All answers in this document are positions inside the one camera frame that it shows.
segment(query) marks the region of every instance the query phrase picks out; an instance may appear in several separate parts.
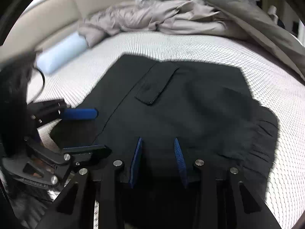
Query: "black fabric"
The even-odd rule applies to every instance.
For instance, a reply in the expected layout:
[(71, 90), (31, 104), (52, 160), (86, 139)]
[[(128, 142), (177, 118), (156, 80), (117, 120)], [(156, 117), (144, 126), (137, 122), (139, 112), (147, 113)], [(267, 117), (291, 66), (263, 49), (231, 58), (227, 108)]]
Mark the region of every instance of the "black fabric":
[(167, 83), (178, 69), (174, 63), (168, 62), (166, 65), (157, 63), (152, 70), (147, 73), (145, 82), (140, 87), (136, 98), (147, 104), (151, 105), (165, 89)]
[[(95, 107), (99, 116), (94, 121), (57, 124), (51, 137), (61, 148), (105, 144), (119, 154), (135, 136), (142, 137), (138, 188), (126, 191), (133, 195), (125, 197), (132, 197), (134, 207), (143, 206), (148, 199), (157, 208), (152, 198), (158, 196), (158, 189), (152, 188), (156, 183), (163, 183), (164, 192), (173, 190), (171, 181), (181, 183), (173, 149), (176, 137), (191, 157), (221, 169), (219, 178), (230, 167), (239, 167), (264, 197), (274, 159), (277, 119), (252, 99), (238, 68), (124, 55), (79, 107)], [(190, 170), (189, 174), (191, 182), (199, 180), (197, 172)], [(139, 197), (142, 192), (146, 198)], [(188, 200), (191, 206), (196, 199)]]

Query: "gray blanket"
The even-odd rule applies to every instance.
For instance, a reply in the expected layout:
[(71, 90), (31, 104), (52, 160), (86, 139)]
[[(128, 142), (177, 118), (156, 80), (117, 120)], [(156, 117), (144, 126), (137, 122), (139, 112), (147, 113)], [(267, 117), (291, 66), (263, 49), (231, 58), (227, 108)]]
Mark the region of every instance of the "gray blanket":
[(251, 38), (305, 80), (305, 48), (248, 0), (121, 3), (84, 20), (78, 32), (86, 37), (89, 47), (93, 47), (107, 35), (139, 30)]
[(85, 19), (79, 34), (93, 47), (107, 35), (132, 31), (167, 34), (211, 34), (238, 39), (248, 34), (222, 12), (202, 0), (143, 0), (111, 6)]

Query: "bed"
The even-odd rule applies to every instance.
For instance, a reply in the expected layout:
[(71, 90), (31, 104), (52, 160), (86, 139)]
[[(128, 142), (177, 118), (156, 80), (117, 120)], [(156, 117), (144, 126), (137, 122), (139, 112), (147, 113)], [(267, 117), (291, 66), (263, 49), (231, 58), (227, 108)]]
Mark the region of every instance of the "bed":
[[(38, 100), (64, 98), (76, 107), (123, 53), (163, 61), (211, 62), (241, 69), (253, 98), (274, 111), (279, 119), (275, 161), (265, 201), (281, 227), (292, 228), (305, 210), (305, 87), (280, 68), (268, 52), (243, 41), (217, 36), (133, 32), (106, 39), (46, 76), (46, 86)], [(41, 84), (41, 77), (36, 75), (29, 84), (29, 100)], [(45, 146), (54, 150), (57, 146), (48, 133), (56, 123), (39, 129)]]

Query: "silver screw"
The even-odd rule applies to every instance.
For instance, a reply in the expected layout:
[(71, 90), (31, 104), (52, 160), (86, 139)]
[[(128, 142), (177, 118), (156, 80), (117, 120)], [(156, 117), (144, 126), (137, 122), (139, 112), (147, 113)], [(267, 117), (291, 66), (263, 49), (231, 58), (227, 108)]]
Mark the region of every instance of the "silver screw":
[(88, 170), (86, 168), (82, 168), (79, 170), (78, 173), (80, 173), (81, 175), (87, 174)]
[(197, 160), (195, 161), (195, 164), (196, 164), (197, 166), (202, 166), (202, 165), (204, 165), (204, 161), (201, 160), (201, 159), (197, 159)]
[(71, 156), (70, 156), (70, 154), (66, 153), (66, 154), (63, 156), (63, 158), (64, 158), (64, 160), (69, 161), (70, 158), (71, 158)]
[(238, 173), (238, 169), (235, 168), (235, 167), (232, 167), (232, 168), (230, 168), (230, 172), (231, 172), (232, 174), (237, 174), (237, 173)]
[(52, 183), (53, 185), (55, 185), (55, 184), (58, 183), (58, 178), (57, 178), (57, 176), (52, 176), (52, 177), (51, 177), (51, 183)]
[(121, 166), (122, 163), (123, 163), (123, 162), (122, 162), (121, 160), (115, 160), (115, 161), (113, 162), (113, 165), (118, 167), (118, 166)]

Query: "black cable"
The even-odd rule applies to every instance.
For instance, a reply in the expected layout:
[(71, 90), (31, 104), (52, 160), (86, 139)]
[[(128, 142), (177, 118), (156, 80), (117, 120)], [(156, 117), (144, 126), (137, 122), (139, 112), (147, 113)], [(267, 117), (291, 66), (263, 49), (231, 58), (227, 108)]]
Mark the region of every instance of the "black cable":
[(42, 91), (43, 91), (43, 89), (44, 89), (44, 87), (45, 87), (45, 75), (44, 75), (44, 74), (42, 73), (42, 71), (39, 70), (38, 68), (33, 67), (33, 69), (37, 70), (37, 71), (41, 74), (41, 77), (42, 77), (42, 88), (41, 88), (41, 90), (37, 93), (37, 95), (34, 96), (34, 98), (31, 100), (30, 103), (33, 103), (33, 102), (41, 95), (41, 93), (42, 93)]

